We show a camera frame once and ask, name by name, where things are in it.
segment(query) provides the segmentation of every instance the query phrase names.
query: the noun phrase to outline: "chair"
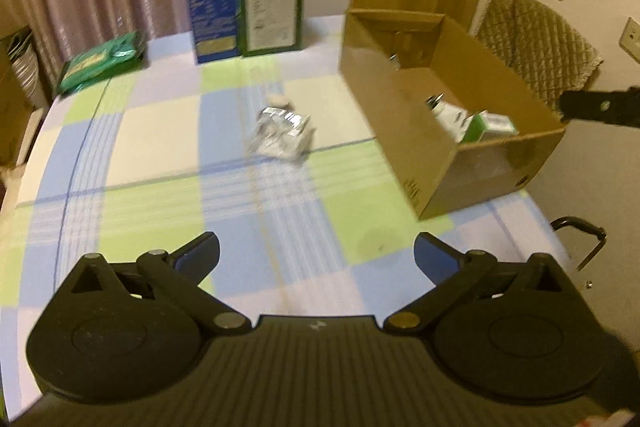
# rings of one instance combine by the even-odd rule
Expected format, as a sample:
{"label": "chair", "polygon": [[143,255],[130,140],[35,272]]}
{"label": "chair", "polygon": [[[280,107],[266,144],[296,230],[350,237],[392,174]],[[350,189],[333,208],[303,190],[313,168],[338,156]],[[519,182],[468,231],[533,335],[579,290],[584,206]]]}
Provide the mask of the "chair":
{"label": "chair", "polygon": [[[490,0],[476,38],[524,79],[537,99],[560,117],[558,100],[567,90],[587,89],[602,63],[596,48],[561,15],[535,0]],[[594,235],[598,245],[581,261],[582,270],[607,242],[607,232],[580,217],[551,222],[557,232],[574,227]]]}

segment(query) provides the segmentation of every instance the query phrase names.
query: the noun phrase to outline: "green package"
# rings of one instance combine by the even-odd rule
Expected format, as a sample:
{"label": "green package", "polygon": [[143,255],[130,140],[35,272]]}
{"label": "green package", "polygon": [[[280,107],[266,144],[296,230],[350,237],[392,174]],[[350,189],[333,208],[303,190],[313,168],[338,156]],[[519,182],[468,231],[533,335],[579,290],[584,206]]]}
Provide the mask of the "green package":
{"label": "green package", "polygon": [[471,117],[471,122],[462,139],[462,143],[507,139],[517,134],[516,126],[508,116],[482,111]]}
{"label": "green package", "polygon": [[59,94],[70,94],[140,67],[145,49],[140,32],[111,39],[73,58],[63,70]]}

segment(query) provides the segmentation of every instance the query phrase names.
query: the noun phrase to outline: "plaid tablecloth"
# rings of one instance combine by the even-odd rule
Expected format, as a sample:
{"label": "plaid tablecloth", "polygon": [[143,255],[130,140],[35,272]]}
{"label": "plaid tablecloth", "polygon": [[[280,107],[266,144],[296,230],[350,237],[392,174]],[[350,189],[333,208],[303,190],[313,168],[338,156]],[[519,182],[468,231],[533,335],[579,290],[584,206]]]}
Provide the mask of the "plaid tablecloth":
{"label": "plaid tablecloth", "polygon": [[[78,258],[172,251],[204,230],[220,264],[202,288],[260,314],[374,314],[433,284],[420,231],[504,261],[568,260],[525,192],[419,223],[338,74],[341,17],[306,22],[302,52],[195,66],[188,34],[150,42],[148,69],[58,100],[0,230],[0,368],[10,417],[39,391],[28,334]],[[270,92],[318,127],[300,165],[248,153]]]}

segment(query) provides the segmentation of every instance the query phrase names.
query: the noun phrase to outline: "crumpled plastic wrapper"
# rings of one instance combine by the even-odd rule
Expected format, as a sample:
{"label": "crumpled plastic wrapper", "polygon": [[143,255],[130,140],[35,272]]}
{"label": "crumpled plastic wrapper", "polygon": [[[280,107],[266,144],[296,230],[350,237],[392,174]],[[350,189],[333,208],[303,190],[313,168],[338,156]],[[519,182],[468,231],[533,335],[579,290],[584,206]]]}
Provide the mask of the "crumpled plastic wrapper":
{"label": "crumpled plastic wrapper", "polygon": [[251,150],[264,156],[296,160],[308,149],[313,133],[311,117],[267,107],[258,114]]}

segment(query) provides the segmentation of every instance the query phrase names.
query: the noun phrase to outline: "printed label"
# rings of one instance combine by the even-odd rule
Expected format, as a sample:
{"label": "printed label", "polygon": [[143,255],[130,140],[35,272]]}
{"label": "printed label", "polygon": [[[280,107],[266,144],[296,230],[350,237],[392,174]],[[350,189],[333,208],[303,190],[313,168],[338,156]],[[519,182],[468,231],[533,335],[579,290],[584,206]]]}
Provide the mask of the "printed label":
{"label": "printed label", "polygon": [[416,210],[421,210],[421,208],[418,208],[418,205],[420,204],[420,188],[415,180],[405,180],[402,183],[402,187],[404,188],[404,192],[409,198],[409,201],[411,201],[412,206]]}
{"label": "printed label", "polygon": [[482,115],[486,122],[486,130],[489,132],[514,132],[515,127],[508,116],[501,114],[485,113]]}
{"label": "printed label", "polygon": [[85,60],[81,60],[72,68],[69,68],[65,73],[65,78],[71,76],[74,73],[77,73],[80,70],[84,70],[84,68],[89,68],[96,64],[99,64],[103,60],[107,58],[107,52],[103,51],[98,53],[97,55],[91,55],[90,57],[85,58]]}
{"label": "printed label", "polygon": [[296,43],[298,0],[245,0],[245,6],[250,52]]}
{"label": "printed label", "polygon": [[222,37],[198,42],[196,50],[198,55],[211,55],[213,53],[228,52],[236,47],[235,37]]}

